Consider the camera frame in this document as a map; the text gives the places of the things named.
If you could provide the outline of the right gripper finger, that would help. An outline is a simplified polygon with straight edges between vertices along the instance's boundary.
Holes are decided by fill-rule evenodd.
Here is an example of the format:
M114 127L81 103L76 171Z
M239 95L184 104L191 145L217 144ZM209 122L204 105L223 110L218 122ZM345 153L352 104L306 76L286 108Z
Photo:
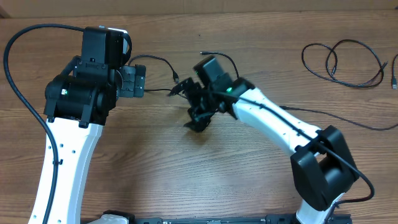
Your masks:
M197 91L197 86L193 81L193 78L187 78L176 84L169 92L168 96L174 96L184 94L189 96Z
M211 123L213 112L206 112L203 114L190 113L191 121L185 123L183 126L191 129L197 133L204 131Z

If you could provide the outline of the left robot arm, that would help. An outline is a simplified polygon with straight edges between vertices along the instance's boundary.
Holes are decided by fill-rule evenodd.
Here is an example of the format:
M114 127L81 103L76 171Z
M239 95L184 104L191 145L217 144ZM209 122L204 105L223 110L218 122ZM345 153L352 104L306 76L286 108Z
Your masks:
M109 112L120 97L144 95L146 67L127 65L131 49L126 30L87 27L81 55L47 84L44 114L55 142L46 142L29 223L80 222L91 157Z

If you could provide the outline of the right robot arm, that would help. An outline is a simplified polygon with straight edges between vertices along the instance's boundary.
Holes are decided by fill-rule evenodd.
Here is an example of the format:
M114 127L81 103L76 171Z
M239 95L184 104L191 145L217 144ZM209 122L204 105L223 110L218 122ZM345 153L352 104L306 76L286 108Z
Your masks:
M233 80L214 56L193 69L199 82L188 78L170 91L171 95L185 95L190 104L191 120L186 127L202 132L220 112L257 129L290 159L294 185L302 198L292 222L351 223L349 216L334 214L343 194L359 179L340 130L334 126L320 129L299 120L248 80Z

